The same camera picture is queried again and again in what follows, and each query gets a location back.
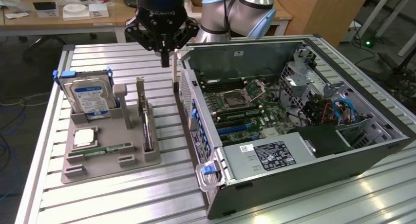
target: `aluminum workbench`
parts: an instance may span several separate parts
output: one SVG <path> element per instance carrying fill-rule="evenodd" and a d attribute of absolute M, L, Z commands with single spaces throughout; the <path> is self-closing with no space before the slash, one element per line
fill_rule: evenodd
<path fill-rule="evenodd" d="M 311 39 L 416 131 L 416 117 L 413 113 L 323 39 Z M 338 76 L 323 61 L 317 62 L 317 68 L 331 81 L 331 77 Z M 147 97 L 155 107 L 162 164 L 91 182 L 62 184 L 70 103 L 55 84 L 17 223 L 416 222 L 415 145 L 350 180 L 319 187 L 230 217 L 207 220 L 174 97 L 171 69 L 161 68 L 159 57 L 153 52 L 137 43 L 129 43 L 77 46 L 63 52 L 59 70 L 85 71 L 107 66 L 114 70 L 115 83 L 129 85 L 129 104 L 138 100 L 135 77 L 143 76 L 146 79 Z"/>

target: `wooden desk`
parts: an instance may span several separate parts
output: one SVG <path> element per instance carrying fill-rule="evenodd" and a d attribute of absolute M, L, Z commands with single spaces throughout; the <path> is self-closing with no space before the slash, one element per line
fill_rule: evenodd
<path fill-rule="evenodd" d="M 126 43 L 125 25 L 126 21 L 135 16 L 135 8 L 125 4 L 125 0 L 113 0 L 109 6 L 110 17 L 98 19 L 85 19 L 65 21 L 63 7 L 61 7 L 61 17 L 39 18 L 34 2 L 57 1 L 57 0 L 23 0 L 33 9 L 30 16 L 18 19 L 6 19 L 5 14 L 11 13 L 9 9 L 0 9 L 0 36 L 30 36 L 30 35 L 55 35 L 55 34 L 77 34 L 77 33 L 98 33 L 115 32 L 119 43 Z M 275 21 L 275 35 L 283 35 L 287 29 L 289 21 L 293 15 L 283 9 L 275 0 L 275 8 L 278 9 Z M 193 13 L 187 4 L 186 9 L 191 17 L 197 20 L 202 18 L 202 13 Z"/>
<path fill-rule="evenodd" d="M 46 2 L 57 0 L 22 0 L 31 8 L 30 16 L 18 19 L 5 19 L 0 23 L 0 36 L 29 36 L 29 35 L 55 35 L 77 33 L 115 32 L 119 43 L 126 43 L 125 25 L 118 25 L 117 7 L 125 5 L 123 1 L 114 0 L 109 5 L 110 17 L 65 21 L 63 7 L 59 8 L 59 17 L 39 18 L 34 7 L 34 2 Z M 3 10 L 5 14 L 11 13 L 9 9 Z"/>
<path fill-rule="evenodd" d="M 137 9 L 125 4 L 125 0 L 117 0 L 117 25 L 125 26 L 137 13 Z"/>

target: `hard drive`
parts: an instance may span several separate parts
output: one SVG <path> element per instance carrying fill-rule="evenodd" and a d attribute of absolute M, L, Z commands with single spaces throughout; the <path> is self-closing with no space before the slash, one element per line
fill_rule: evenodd
<path fill-rule="evenodd" d="M 86 113 L 90 120 L 110 116 L 110 109 L 118 107 L 113 93 L 111 69 L 91 72 L 65 71 L 61 76 L 57 72 L 54 79 L 67 95 L 73 113 Z"/>

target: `motherboard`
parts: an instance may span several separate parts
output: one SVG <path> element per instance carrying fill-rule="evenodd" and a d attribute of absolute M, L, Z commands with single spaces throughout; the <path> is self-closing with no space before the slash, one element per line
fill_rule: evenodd
<path fill-rule="evenodd" d="M 258 77 L 245 79 L 241 84 L 242 88 L 217 92 L 210 92 L 206 86 L 205 99 L 223 146 L 287 134 L 295 127 L 279 103 L 277 83 Z"/>

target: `wooden cabinet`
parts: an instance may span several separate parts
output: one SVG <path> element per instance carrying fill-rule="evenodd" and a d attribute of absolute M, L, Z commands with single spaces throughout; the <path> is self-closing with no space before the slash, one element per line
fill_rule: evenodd
<path fill-rule="evenodd" d="M 294 15 L 286 35 L 321 34 L 338 46 L 366 0 L 278 0 Z"/>

